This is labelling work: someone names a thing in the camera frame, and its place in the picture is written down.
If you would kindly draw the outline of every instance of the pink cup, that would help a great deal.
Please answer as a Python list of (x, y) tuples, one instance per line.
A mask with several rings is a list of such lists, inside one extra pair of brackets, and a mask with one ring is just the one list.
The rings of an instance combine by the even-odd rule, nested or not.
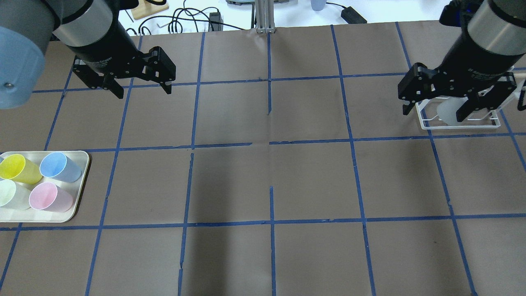
[(65, 212), (73, 205), (73, 197), (57, 185), (44, 182), (31, 191), (29, 205), (36, 210)]

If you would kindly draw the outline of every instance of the white tray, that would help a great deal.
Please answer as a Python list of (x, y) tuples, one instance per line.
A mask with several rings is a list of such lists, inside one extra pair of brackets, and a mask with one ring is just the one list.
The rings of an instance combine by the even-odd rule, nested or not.
[[(21, 152), (12, 151), (12, 152), (5, 152), (0, 156), (3, 158), (6, 158), (12, 154), (21, 154), (25, 156), (27, 159), (36, 163), (37, 165), (40, 165), (40, 162), (42, 161), (42, 159), (44, 159), (44, 157), (47, 154), (50, 154), (52, 152), (54, 151), (21, 151)], [(23, 211), (0, 208), (0, 222), (62, 223), (62, 222), (68, 221), (75, 215), (75, 212), (78, 206), (78, 201), (80, 200), (80, 195), (82, 193), (82, 189), (84, 186), (84, 182), (86, 181), (90, 158), (89, 158), (89, 155), (84, 151), (62, 151), (62, 152), (67, 157), (69, 157), (71, 160), (73, 160), (82, 169), (82, 174), (80, 175), (80, 178), (78, 178), (77, 181), (75, 181), (74, 183), (67, 183), (67, 182), (62, 182), (62, 181), (54, 180), (51, 178), (43, 177), (42, 180), (40, 180), (38, 183), (34, 185), (29, 185), (29, 184), (24, 184), (24, 183), (19, 183), (19, 184), (22, 185), (23, 187), (28, 188), (29, 190), (32, 190), (36, 185), (42, 182), (52, 182), (73, 196), (74, 198), (73, 206), (69, 210), (63, 213), (46, 212), (46, 211), (35, 210), (32, 208), (29, 208)]]

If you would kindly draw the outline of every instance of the white background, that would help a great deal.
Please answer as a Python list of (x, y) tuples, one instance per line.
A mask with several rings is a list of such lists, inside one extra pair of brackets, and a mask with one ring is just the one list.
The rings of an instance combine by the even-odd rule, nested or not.
[[(368, 23), (382, 22), (406, 22), (425, 21), (438, 19), (445, 5), (450, 0), (329, 0), (343, 6), (352, 6), (360, 13)], [(183, 0), (168, 0), (170, 8), (155, 15), (172, 15), (176, 8), (183, 6)], [(250, 4), (232, 5), (225, 0), (187, 0), (186, 7), (203, 9), (209, 6), (219, 8), (223, 22), (241, 28), (250, 28), (252, 6)], [(284, 3), (274, 3), (274, 16), (276, 27), (304, 27), (346, 24), (340, 17), (342, 8), (336, 5), (326, 4), (322, 11), (315, 12), (310, 7), (310, 0), (289, 0)], [(134, 20), (132, 22), (128, 15), (121, 11), (119, 21), (126, 28), (138, 29), (140, 23), (145, 20)], [(157, 18), (145, 23), (152, 34), (168, 34), (167, 28), (157, 28), (156, 24), (163, 25), (170, 21), (169, 18)], [(181, 21), (183, 31), (195, 32), (193, 21)], [(199, 31), (206, 31), (208, 23), (198, 23)]]

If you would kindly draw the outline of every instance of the tray of cups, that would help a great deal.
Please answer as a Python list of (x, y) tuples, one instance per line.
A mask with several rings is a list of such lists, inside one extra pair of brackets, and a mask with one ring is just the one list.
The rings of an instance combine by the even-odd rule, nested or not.
[(90, 158), (84, 151), (0, 155), (0, 222), (61, 223), (77, 210)]

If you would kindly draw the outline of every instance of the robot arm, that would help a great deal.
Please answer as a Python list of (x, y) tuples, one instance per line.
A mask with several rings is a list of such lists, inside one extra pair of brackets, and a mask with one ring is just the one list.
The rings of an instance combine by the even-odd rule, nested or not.
[[(404, 101), (404, 115), (426, 99), (467, 97), (456, 111), (457, 122), (462, 122), (473, 111), (498, 108), (517, 88), (513, 73), (508, 71), (526, 53), (524, 1), (457, 0), (450, 5), (458, 5), (462, 34), (440, 66), (431, 70), (415, 63), (400, 81), (398, 98)], [(442, 24), (454, 25), (444, 17), (451, 12), (450, 5), (442, 13)], [(486, 95), (479, 96), (489, 88)]]
[(75, 54), (73, 72), (90, 88), (123, 98), (116, 78), (155, 81), (167, 94), (176, 67), (159, 46), (139, 51), (117, 20), (137, 0), (0, 0), (0, 108), (24, 104), (55, 34)]

